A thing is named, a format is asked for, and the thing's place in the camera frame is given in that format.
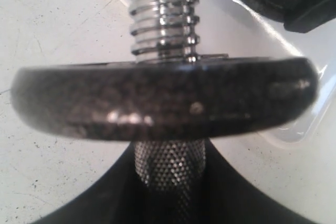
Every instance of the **white table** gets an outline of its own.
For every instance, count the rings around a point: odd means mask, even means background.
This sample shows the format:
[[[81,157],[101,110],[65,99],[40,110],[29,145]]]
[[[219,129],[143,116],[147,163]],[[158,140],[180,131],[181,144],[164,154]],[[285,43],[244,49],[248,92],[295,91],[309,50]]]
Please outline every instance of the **white table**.
[[[30,223],[87,189],[127,146],[66,140],[26,127],[9,89],[21,66],[132,60],[118,0],[0,0],[0,223]],[[320,223],[336,223],[332,102],[314,137],[281,149],[259,134],[215,141],[251,183]]]

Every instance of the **speckled dark plate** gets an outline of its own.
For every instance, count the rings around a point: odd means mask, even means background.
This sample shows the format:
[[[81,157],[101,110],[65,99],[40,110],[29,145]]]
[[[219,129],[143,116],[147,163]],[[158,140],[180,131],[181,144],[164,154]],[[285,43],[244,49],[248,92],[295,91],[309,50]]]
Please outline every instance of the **speckled dark plate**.
[[[126,62],[22,69],[12,103],[28,125],[52,134],[192,140],[294,120],[315,100],[317,86],[304,58]]]

